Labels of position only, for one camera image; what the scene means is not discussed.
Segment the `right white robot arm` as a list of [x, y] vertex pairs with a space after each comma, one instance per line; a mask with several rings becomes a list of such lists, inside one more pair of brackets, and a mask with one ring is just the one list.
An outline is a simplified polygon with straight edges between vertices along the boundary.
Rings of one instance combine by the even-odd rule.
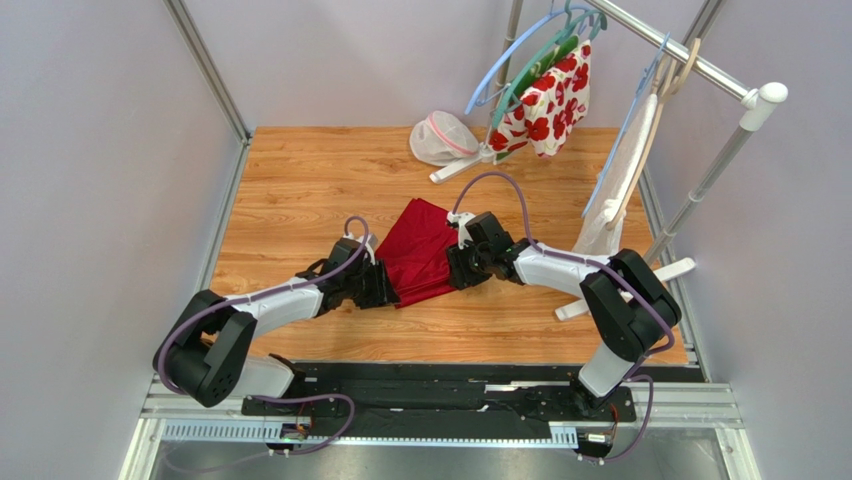
[[490, 212], [450, 213], [447, 223], [458, 233], [446, 250], [453, 288], [495, 278], [585, 301], [601, 337], [578, 375], [578, 389], [590, 401], [608, 397], [682, 318], [676, 300], [634, 250], [581, 255], [528, 238], [515, 241]]

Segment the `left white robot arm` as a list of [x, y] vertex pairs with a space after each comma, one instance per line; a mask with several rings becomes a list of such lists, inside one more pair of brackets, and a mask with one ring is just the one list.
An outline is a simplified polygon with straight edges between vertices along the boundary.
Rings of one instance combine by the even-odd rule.
[[157, 349], [152, 367], [169, 390], [213, 407], [230, 396], [281, 398], [294, 366], [250, 355], [253, 341], [296, 321], [325, 315], [350, 300], [362, 310], [401, 299], [373, 237], [344, 236], [330, 254], [286, 282], [242, 295], [195, 293]]

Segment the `dark red cloth napkin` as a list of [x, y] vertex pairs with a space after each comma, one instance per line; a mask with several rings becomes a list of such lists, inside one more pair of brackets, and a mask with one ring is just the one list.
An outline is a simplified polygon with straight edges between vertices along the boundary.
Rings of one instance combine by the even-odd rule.
[[376, 250], [400, 298], [398, 309], [455, 290], [446, 249], [457, 244], [457, 232], [447, 214], [422, 198], [411, 200]]

